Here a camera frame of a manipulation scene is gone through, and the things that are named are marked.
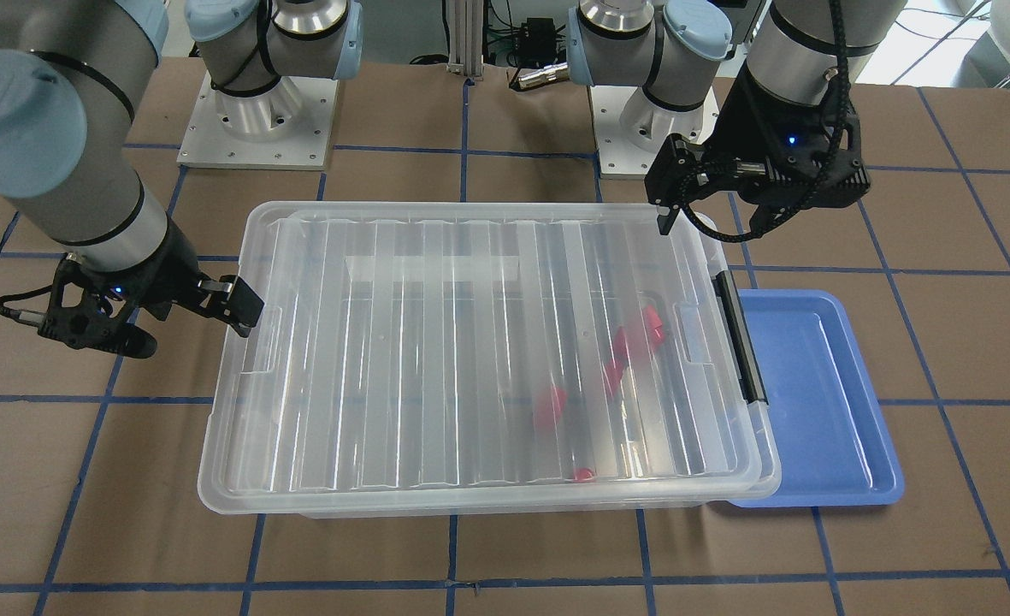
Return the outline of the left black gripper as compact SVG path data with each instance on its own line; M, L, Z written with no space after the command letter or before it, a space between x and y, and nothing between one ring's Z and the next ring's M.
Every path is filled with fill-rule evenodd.
M736 75L711 136L691 144L673 133L646 175L646 196L669 235L680 213L715 192L736 192L759 215L813 206L813 104L767 89L747 68Z

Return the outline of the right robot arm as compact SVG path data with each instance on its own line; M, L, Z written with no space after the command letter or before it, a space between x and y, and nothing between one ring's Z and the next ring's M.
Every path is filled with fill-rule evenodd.
M363 54L357 1L188 1L216 131L275 145L310 125L305 80L349 80ZM50 285L0 297L0 315L73 348L152 354L132 323L174 305L245 338L263 301L207 276L124 157L168 36L164 1L0 1L0 196L63 249Z

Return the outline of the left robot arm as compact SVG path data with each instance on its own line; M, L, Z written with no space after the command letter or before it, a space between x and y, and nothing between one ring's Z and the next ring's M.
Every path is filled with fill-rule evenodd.
M644 184L659 233L684 216L701 234L743 243L810 208L845 208L871 190L850 83L902 1L773 1L708 138L644 125ZM629 86L650 116L700 110L734 43L709 1L579 1L566 22L571 80Z

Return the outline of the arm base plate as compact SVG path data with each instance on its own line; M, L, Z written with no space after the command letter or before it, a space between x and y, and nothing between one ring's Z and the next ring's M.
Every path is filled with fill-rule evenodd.
M273 90L236 98L204 77L177 163L192 169L323 171L338 81L285 77Z
M688 112L659 108L640 87L592 86L589 97L603 179L644 179L666 137L677 133L691 144L704 143L718 118L713 89Z

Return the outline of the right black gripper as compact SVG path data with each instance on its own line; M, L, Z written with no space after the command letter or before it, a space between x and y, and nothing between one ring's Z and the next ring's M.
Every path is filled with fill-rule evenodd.
M263 300L239 275L208 276L192 243L168 219L166 234L152 256L137 266L139 305L159 320L171 305L179 305L204 318L222 321L239 338L248 338L263 312Z

